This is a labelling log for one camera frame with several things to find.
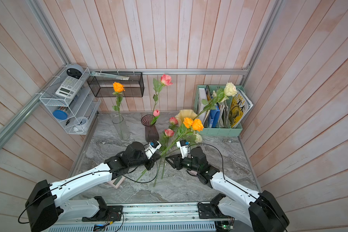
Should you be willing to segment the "orange rose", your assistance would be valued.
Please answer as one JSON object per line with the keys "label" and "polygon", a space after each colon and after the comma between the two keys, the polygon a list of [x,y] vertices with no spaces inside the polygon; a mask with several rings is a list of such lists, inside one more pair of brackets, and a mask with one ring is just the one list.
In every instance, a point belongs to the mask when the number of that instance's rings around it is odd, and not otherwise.
{"label": "orange rose", "polygon": [[159,159],[159,165],[156,171],[155,177],[150,180],[150,181],[139,181],[147,171],[143,171],[141,176],[136,180],[137,183],[149,183],[154,181],[156,182],[156,179],[158,177],[158,173],[160,170],[160,166],[162,163],[164,163],[164,158],[169,156],[171,154],[170,150],[176,145],[178,142],[182,140],[186,140],[186,142],[194,142],[196,140],[196,131],[198,129],[200,131],[203,130],[203,125],[200,122],[199,127],[195,126],[196,129],[194,129],[194,125],[199,122],[198,119],[191,119],[191,118],[184,118],[181,120],[181,123],[179,122],[179,119],[176,118],[170,118],[170,127],[164,131],[164,136],[160,140],[161,143],[161,148],[159,149],[160,151],[160,156],[161,158]]}
{"label": "orange rose", "polygon": [[177,144],[178,141],[195,136],[202,131],[204,126],[201,121],[194,122],[190,118],[185,118],[182,124],[175,131],[175,135],[169,140],[168,148],[162,152],[163,157],[169,154],[171,148]]}
{"label": "orange rose", "polygon": [[113,95],[116,97],[116,105],[114,106],[114,110],[118,113],[118,115],[120,115],[120,106],[123,100],[123,92],[125,91],[125,87],[119,82],[114,82],[113,89]]}

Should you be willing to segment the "pink tulip bud flower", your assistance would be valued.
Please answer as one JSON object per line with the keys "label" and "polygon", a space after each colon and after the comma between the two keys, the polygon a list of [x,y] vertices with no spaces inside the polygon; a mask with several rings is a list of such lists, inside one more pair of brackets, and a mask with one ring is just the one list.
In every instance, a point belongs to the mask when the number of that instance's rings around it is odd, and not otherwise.
{"label": "pink tulip bud flower", "polygon": [[150,125],[154,125],[156,123],[157,119],[159,118],[159,116],[160,116],[160,111],[154,110],[153,111],[153,119],[152,119]]}

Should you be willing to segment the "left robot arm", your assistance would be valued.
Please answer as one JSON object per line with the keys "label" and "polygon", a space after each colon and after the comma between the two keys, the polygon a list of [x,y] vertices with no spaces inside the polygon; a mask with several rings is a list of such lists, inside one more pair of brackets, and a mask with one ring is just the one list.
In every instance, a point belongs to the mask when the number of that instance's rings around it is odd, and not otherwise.
{"label": "left robot arm", "polygon": [[42,232],[59,219],[109,220],[112,210],[102,197],[81,201],[72,198],[96,185],[125,177],[139,166],[149,171],[160,159],[156,153],[160,147],[158,141],[146,146],[133,142],[124,151],[79,175],[53,183],[47,180],[38,182],[25,203],[24,212],[27,213],[31,231]]}

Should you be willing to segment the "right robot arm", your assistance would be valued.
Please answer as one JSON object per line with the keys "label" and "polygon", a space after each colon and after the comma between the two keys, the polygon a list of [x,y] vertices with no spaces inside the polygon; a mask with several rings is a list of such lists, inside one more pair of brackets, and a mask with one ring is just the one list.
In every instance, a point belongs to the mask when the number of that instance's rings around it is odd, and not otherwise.
{"label": "right robot arm", "polygon": [[177,170],[196,172],[199,181],[219,193],[210,203],[198,203],[199,217],[231,217],[255,232],[285,232],[290,224],[281,206],[268,191],[249,189],[227,177],[211,165],[201,147],[191,150],[190,157],[172,155],[165,160]]}

